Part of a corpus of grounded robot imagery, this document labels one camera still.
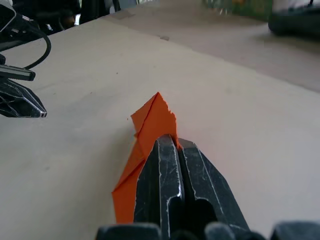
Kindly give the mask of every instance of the floor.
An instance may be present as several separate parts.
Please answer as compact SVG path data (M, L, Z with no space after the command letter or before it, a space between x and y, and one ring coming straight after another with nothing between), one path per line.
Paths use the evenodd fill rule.
M273 36L265 22L219 15L196 0L152 1L104 19L320 92L320 44Z

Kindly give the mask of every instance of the folded orange paper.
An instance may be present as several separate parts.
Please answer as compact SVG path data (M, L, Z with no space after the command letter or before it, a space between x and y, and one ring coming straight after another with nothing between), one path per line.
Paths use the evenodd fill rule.
M169 110L159 92L131 115L131 118L136 131L136 143L112 192L118 224L134 221L138 177L157 138L170 134L175 145L179 146L176 116Z

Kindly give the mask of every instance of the dark chair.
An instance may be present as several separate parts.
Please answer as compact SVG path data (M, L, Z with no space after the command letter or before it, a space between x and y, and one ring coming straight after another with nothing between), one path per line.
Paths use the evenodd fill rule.
M120 11L119 0L112 0L114 10ZM80 24L98 19L110 13L110 9L105 6L104 0L82 0Z

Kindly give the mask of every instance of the black object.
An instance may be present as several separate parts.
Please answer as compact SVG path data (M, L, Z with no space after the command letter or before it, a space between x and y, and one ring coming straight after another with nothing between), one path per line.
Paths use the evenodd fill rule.
M278 36L297 35L320 37L320 7L313 5L273 12L268 21L269 29Z
M0 114L9 118L45 118L47 111L29 88L0 77Z
M44 54L34 63L28 65L25 67L25 69L32 69L35 66L39 65L40 63L42 63L50 54L51 52L51 42L50 39L48 38L48 36L43 33L42 31L40 31L39 29L37 29L36 27L32 26L31 24L28 25L28 30L30 32L33 32L34 34L38 35L39 37L43 38L45 40L46 43L46 49Z
M0 4L0 33L15 19L17 13L8 2Z
M36 77L36 73L25 68L0 64L0 77L24 81L33 81Z
M250 231L225 178L191 141L156 140L138 178L134 223L96 240L265 240ZM271 240L319 240L316 222L283 222Z
M112 0L114 10L120 11L119 0ZM80 24L106 16L110 13L110 9L106 9L104 0L82 0Z
M35 20L47 35L65 30L62 19L80 13L79 0L13 0L13 8Z
M0 54L0 114L9 118L44 118L47 111L40 99L29 88L8 78L33 81L36 73L31 70L7 66Z
M161 226L168 240L177 230L204 239L210 222L228 225L235 234L249 232L240 208L220 172L190 141L170 136L154 144L138 178L134 222Z

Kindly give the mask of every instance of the black cable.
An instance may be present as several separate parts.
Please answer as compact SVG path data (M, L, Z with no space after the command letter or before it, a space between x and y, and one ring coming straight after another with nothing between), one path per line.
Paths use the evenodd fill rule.
M40 57L34 63L24 67L24 69L32 69L35 66L37 66L38 64L42 63L48 57L48 55L50 54L50 51L51 51L50 39L48 38L48 36L44 32L42 32L40 29L36 28L35 26L31 25L30 23L28 23L28 30L45 40L45 42L46 42L46 50L45 50L44 54L42 55L42 57Z

